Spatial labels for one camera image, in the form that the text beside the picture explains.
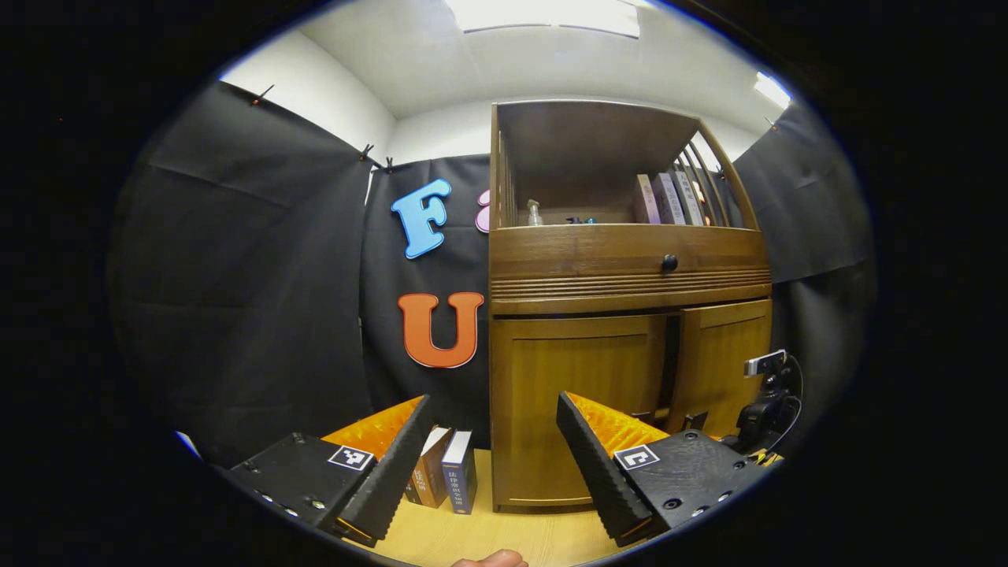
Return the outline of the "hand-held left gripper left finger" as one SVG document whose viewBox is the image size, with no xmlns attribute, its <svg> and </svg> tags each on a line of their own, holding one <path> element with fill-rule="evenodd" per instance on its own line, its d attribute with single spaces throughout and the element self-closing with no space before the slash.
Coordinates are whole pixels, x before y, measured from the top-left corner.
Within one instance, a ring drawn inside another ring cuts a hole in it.
<svg viewBox="0 0 1008 567">
<path fill-rule="evenodd" d="M 323 438 L 285 435 L 224 478 L 296 523 L 374 547 L 387 536 L 432 428 L 431 396 L 412 398 Z"/>
</svg>

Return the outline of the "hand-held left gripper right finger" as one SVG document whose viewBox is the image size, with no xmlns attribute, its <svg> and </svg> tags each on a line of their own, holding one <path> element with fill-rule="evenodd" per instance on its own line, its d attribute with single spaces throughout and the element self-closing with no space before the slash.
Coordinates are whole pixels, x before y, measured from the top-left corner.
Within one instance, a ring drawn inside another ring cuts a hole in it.
<svg viewBox="0 0 1008 567">
<path fill-rule="evenodd" d="M 688 530 L 769 473 L 765 454 L 742 455 L 692 428 L 670 435 L 568 391 L 558 396 L 557 426 L 619 547 Z"/>
</svg>

